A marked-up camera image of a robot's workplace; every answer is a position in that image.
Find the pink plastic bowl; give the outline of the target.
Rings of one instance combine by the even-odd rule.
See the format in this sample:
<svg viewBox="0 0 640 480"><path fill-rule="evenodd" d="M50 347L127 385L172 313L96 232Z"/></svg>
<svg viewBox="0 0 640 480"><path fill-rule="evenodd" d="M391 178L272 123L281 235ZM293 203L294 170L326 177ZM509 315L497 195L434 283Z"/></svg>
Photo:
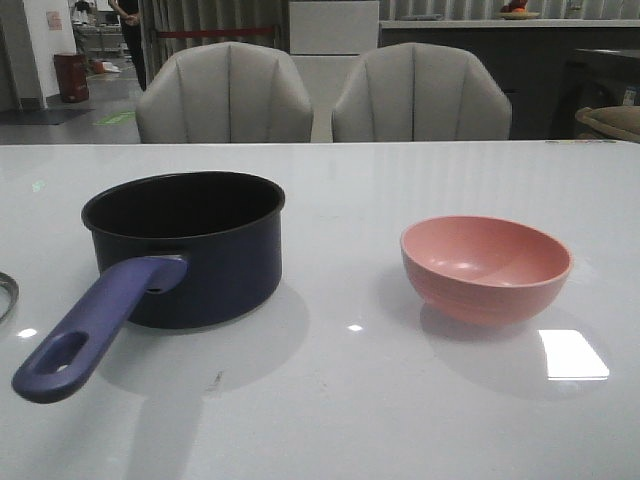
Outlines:
<svg viewBox="0 0 640 480"><path fill-rule="evenodd" d="M437 311L502 326L529 320L558 296L573 265L566 246L533 227L471 215L408 227L400 239L407 277Z"/></svg>

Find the glass lid with blue knob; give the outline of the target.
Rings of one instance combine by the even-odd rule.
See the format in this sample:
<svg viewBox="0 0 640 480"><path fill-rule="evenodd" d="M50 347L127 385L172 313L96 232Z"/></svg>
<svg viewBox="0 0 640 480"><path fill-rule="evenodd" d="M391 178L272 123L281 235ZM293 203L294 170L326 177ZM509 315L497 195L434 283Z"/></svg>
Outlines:
<svg viewBox="0 0 640 480"><path fill-rule="evenodd" d="M10 275L1 272L1 291L7 297L7 303L1 310L1 320L4 321L14 310L19 298L19 286Z"/></svg>

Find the dark blue saucepan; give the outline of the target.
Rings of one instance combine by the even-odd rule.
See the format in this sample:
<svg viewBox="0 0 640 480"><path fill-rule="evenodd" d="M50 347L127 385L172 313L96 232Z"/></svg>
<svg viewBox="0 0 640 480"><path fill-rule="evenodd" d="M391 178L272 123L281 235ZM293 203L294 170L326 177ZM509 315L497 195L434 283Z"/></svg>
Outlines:
<svg viewBox="0 0 640 480"><path fill-rule="evenodd" d="M34 403L68 398L122 325L200 328L263 304L282 277L283 189L238 172L172 173L103 191L81 213L99 278L18 368Z"/></svg>

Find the right grey upholstered chair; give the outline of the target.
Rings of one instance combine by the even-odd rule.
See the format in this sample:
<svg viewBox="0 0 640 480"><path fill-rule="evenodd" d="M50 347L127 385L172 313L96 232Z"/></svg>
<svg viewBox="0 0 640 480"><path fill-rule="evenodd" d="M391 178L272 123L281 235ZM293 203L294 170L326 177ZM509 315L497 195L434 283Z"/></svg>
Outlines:
<svg viewBox="0 0 640 480"><path fill-rule="evenodd" d="M469 51L403 43L360 55L331 113L335 142L507 140L512 107Z"/></svg>

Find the grey upholstered chair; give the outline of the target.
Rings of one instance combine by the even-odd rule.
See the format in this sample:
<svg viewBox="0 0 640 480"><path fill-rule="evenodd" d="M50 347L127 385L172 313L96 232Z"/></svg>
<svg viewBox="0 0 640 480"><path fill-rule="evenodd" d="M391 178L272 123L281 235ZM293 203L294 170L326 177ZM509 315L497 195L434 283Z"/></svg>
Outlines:
<svg viewBox="0 0 640 480"><path fill-rule="evenodd" d="M331 113L335 142L507 140L512 107L469 51L403 43L360 55Z"/></svg>
<svg viewBox="0 0 640 480"><path fill-rule="evenodd" d="M172 55L136 107L146 144L307 143L313 119L292 58L240 42Z"/></svg>

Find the left grey upholstered chair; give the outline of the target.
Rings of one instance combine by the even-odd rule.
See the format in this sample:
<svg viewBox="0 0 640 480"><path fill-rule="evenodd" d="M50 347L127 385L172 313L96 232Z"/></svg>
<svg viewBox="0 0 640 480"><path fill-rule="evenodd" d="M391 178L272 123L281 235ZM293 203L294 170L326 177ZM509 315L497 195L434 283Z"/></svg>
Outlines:
<svg viewBox="0 0 640 480"><path fill-rule="evenodd" d="M172 55L136 107L146 144L307 143L313 119L292 58L240 42Z"/></svg>

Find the white cabinet block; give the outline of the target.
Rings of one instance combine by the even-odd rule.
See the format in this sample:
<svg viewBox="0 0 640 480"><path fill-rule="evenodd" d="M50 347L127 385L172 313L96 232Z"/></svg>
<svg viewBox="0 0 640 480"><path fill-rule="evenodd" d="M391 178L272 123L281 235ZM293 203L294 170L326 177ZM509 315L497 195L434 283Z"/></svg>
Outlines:
<svg viewBox="0 0 640 480"><path fill-rule="evenodd" d="M311 140L332 140L331 111L353 61L377 47L378 1L291 1L289 53L310 95Z"/></svg>

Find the red barrier tape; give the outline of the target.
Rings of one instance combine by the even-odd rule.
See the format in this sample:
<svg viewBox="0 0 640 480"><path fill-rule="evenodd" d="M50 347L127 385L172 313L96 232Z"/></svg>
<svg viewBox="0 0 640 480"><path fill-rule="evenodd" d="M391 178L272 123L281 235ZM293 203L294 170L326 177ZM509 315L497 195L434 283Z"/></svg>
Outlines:
<svg viewBox="0 0 640 480"><path fill-rule="evenodd" d="M218 37L244 37L244 36L275 36L278 33L276 25L268 27L190 30L190 31L160 31L156 30L157 38L163 39L188 39L188 38L218 38Z"/></svg>

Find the dark grey counter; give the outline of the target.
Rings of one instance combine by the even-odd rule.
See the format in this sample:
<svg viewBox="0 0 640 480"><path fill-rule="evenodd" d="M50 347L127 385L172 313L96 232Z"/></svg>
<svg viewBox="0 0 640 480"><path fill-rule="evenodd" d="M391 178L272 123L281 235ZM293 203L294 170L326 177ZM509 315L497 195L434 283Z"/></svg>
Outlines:
<svg viewBox="0 0 640 480"><path fill-rule="evenodd" d="M513 139L549 136L564 65L576 49L637 49L637 20L386 20L378 45L419 42L476 55L512 103Z"/></svg>

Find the red bin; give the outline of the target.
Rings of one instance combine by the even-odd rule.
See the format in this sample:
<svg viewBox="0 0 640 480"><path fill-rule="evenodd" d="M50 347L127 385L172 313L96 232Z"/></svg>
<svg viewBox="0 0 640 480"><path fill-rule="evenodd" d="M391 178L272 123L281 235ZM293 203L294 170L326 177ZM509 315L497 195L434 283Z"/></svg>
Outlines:
<svg viewBox="0 0 640 480"><path fill-rule="evenodd" d="M85 60L86 57L79 53L58 53L53 57L59 95L65 103L89 99Z"/></svg>

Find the person in dark trousers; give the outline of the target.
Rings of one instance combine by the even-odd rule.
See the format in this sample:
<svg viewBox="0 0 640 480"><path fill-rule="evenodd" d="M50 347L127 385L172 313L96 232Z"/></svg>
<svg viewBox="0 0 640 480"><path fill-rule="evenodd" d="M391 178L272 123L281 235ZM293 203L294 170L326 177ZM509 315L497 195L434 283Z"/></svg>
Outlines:
<svg viewBox="0 0 640 480"><path fill-rule="evenodd" d="M138 84L146 90L146 69L142 49L141 19L137 0L108 0L108 5L119 17L121 33L131 55Z"/></svg>

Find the fruit plate on counter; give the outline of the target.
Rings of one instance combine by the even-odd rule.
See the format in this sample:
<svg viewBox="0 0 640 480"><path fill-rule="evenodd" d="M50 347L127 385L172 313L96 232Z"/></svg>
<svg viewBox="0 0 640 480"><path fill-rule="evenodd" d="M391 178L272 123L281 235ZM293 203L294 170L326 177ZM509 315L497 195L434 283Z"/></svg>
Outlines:
<svg viewBox="0 0 640 480"><path fill-rule="evenodd" d="M528 9L528 0L510 0L501 7L498 17L505 20L537 19L539 12Z"/></svg>

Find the dark side table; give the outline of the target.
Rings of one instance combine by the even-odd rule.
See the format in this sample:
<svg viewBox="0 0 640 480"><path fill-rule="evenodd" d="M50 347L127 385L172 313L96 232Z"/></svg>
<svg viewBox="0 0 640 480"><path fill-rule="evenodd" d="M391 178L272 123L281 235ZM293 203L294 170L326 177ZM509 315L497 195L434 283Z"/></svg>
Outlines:
<svg viewBox="0 0 640 480"><path fill-rule="evenodd" d="M549 137L570 139L586 132L575 119L584 107L638 105L638 50L576 49L564 65Z"/></svg>

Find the beige cushion seat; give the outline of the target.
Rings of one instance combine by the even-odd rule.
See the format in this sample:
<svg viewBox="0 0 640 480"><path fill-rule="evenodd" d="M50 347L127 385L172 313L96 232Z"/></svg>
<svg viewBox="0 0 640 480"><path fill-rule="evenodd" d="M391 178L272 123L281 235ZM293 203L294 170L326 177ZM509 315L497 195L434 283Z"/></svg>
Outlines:
<svg viewBox="0 0 640 480"><path fill-rule="evenodd" d="M607 139L639 142L639 106L584 107L575 113L575 120L584 126L582 139Z"/></svg>

